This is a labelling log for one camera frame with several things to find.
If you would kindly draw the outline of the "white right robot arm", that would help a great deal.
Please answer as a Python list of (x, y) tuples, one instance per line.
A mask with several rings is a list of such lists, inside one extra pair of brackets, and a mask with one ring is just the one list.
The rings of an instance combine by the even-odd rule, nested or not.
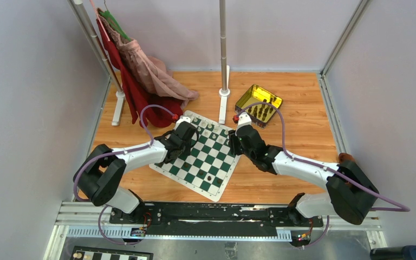
[(297, 156), (283, 147), (267, 145), (250, 125), (230, 130), (228, 136), (230, 151), (246, 156), (260, 171), (292, 176), (325, 190), (295, 196), (287, 212), (294, 226), (303, 225), (310, 217), (334, 213), (360, 225), (377, 200), (377, 188), (353, 159), (345, 159), (342, 154), (338, 163)]

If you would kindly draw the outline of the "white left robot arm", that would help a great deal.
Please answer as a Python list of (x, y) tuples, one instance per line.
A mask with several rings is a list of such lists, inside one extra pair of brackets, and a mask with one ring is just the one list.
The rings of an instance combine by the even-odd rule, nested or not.
[(189, 122), (151, 141), (126, 148), (98, 145), (73, 177), (74, 193), (82, 191), (95, 206), (111, 206), (123, 212), (132, 224), (144, 218), (143, 201), (132, 191), (120, 187), (124, 174), (150, 164), (168, 164), (189, 155), (197, 129)]

